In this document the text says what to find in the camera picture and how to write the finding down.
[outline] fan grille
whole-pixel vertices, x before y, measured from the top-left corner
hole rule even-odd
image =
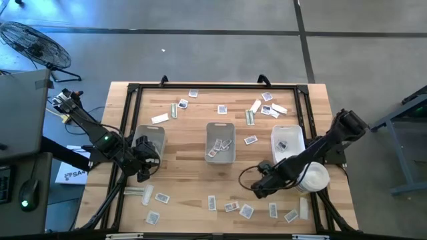
[[[68,52],[39,31],[21,23],[0,25],[1,38],[14,50],[44,66],[65,69],[71,65]]]

